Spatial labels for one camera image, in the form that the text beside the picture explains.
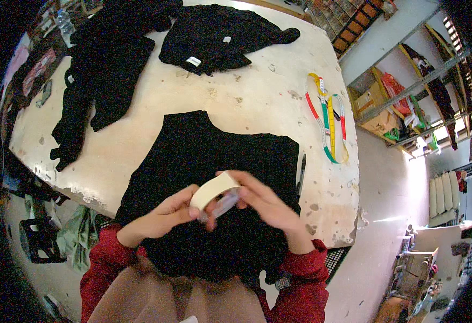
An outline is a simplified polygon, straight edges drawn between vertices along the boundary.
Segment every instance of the person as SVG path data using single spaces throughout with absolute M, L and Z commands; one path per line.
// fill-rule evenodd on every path
M 251 174 L 229 171 L 229 175 L 242 186 L 236 206 L 252 207 L 286 236 L 289 252 L 280 269 L 291 275 L 290 286 L 281 289 L 271 310 L 265 291 L 245 286 L 239 277 L 221 283 L 170 278 L 153 266 L 143 248 L 137 249 L 143 239 L 162 237 L 174 226 L 200 216 L 198 209 L 189 207 L 199 189 L 192 184 L 125 227 L 112 224 L 101 230 L 98 244 L 90 251 L 90 270 L 80 282 L 81 321 L 323 322 L 329 295 L 323 242 L 311 240 L 299 216 Z M 207 229 L 215 226 L 210 216 Z

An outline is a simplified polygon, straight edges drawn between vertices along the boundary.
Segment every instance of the white table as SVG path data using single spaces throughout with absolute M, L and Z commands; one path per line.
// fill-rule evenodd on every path
M 300 198 L 307 229 L 330 248 L 352 245 L 359 200 L 358 149 L 351 105 L 329 38 L 322 29 L 272 9 L 226 0 L 184 1 L 184 5 L 211 3 L 255 11 L 283 30 L 298 28 L 301 36 L 291 44 L 246 54 L 252 61 L 247 67 L 209 77 L 162 63 L 158 55 L 166 33 L 150 33 L 147 37 L 155 41 L 155 49 L 128 112 L 99 132 L 88 126 L 80 157 L 59 173 L 58 159 L 52 161 L 49 153 L 58 146 L 51 132 L 61 118 L 64 73 L 71 61 L 66 57 L 52 76 L 52 94 L 44 106 L 35 106 L 39 93 L 19 112 L 10 150 L 60 192 L 114 217 L 130 175 L 162 128 L 164 114 L 206 110 L 223 131 L 286 135 L 299 143 L 307 154 Z M 331 164 L 324 155 L 320 128 L 304 98 L 309 72 L 322 76 L 330 94 L 343 98 L 349 151 L 345 164 Z M 316 92 L 310 93 L 316 100 Z

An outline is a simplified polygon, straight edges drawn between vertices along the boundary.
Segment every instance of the red and green measuring tape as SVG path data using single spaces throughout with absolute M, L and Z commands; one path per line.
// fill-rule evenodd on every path
M 310 77 L 314 78 L 314 82 L 317 85 L 317 91 L 319 93 L 319 101 L 322 107 L 322 114 L 324 117 L 324 122 L 320 120 L 320 117 L 317 113 L 317 110 L 313 106 L 311 102 L 311 98 L 309 97 L 308 89 L 306 88 L 306 100 L 308 101 L 309 108 L 311 109 L 311 113 L 315 117 L 315 120 L 320 126 L 320 130 L 322 131 L 322 144 L 324 145 L 324 152 L 326 156 L 330 159 L 330 161 L 334 164 L 343 164 L 349 160 L 349 152 L 347 151 L 347 147 L 345 146 L 345 111 L 343 109 L 343 102 L 342 99 L 338 94 L 333 94 L 329 96 L 329 100 L 326 100 L 326 96 L 328 96 L 327 91 L 324 88 L 324 80 L 315 73 L 308 74 Z M 341 161 L 336 161 L 336 143 L 335 143 L 335 113 L 333 110 L 333 99 L 337 100 L 340 105 L 340 124 L 342 126 L 342 145 L 343 145 L 343 152 L 344 157 Z M 327 139 L 326 135 L 330 136 L 330 147 L 327 146 Z

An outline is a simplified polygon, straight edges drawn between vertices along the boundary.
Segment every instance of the cardboard box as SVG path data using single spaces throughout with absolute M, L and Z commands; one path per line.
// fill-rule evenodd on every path
M 362 96 L 356 100 L 358 116 L 362 116 L 368 109 L 379 107 L 383 103 L 385 103 L 385 98 L 381 94 L 380 85 L 378 82 L 374 82 L 367 92 L 363 93 Z
M 398 127 L 398 119 L 397 115 L 390 113 L 388 110 L 383 110 L 379 116 L 370 119 L 361 127 L 382 136 L 392 128 Z

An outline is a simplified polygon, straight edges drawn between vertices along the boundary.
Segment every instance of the red jacket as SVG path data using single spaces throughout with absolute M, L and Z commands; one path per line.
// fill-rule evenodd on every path
M 121 227 L 110 225 L 100 233 L 99 243 L 90 251 L 90 270 L 80 282 L 82 299 L 81 321 L 87 322 L 94 308 L 117 275 L 136 260 L 136 249 L 123 246 L 117 240 Z M 328 277 L 325 266 L 327 248 L 313 240 L 315 250 L 305 255 L 288 253 L 281 270 L 291 273 L 291 286 L 279 292 L 272 310 L 268 308 L 265 291 L 255 289 L 267 322 L 323 322 L 324 307 L 329 293 L 325 290 Z M 139 248 L 137 254 L 144 255 Z

